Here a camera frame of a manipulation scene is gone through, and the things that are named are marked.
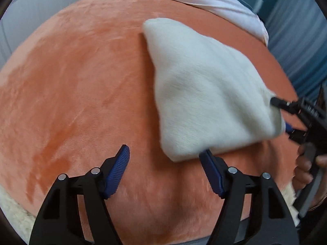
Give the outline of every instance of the white door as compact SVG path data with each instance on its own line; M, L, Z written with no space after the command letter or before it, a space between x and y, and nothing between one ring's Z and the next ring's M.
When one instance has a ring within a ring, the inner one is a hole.
M13 0L0 20L0 69L44 21L77 0Z

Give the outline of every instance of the white pillowcase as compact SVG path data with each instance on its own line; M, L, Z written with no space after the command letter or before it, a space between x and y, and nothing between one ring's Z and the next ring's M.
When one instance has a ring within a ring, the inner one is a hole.
M143 24L154 63L161 147L173 161L272 139L285 131L274 96L241 52L171 19Z

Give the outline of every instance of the orange plush fabric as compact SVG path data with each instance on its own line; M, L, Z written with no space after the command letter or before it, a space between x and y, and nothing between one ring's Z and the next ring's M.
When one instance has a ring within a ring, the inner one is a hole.
M223 201L199 160L173 163L160 148L154 67L141 30L156 17L241 51L268 88L297 98L265 45L216 15L172 0L81 0L38 28L0 73L0 184L33 215L59 174L85 174L127 144L130 163L106 201L122 242L170 244L211 233ZM270 172L283 188L296 147L282 135L223 157L248 174ZM81 217L91 239L83 208Z

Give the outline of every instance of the blue clip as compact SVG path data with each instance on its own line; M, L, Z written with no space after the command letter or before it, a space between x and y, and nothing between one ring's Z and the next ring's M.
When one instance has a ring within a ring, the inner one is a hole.
M210 150L205 150L199 154L200 162L207 175L212 191L218 194L220 198L223 198L227 190L224 189L224 176L220 173L212 158L214 156L212 156Z
M294 131L293 127L287 122L285 123L285 125L286 125L285 132L291 134Z
M115 164L106 177L106 187L104 190L105 199L108 199L117 191L118 185L130 160L130 148L127 145L122 146L119 154L115 158L117 158Z

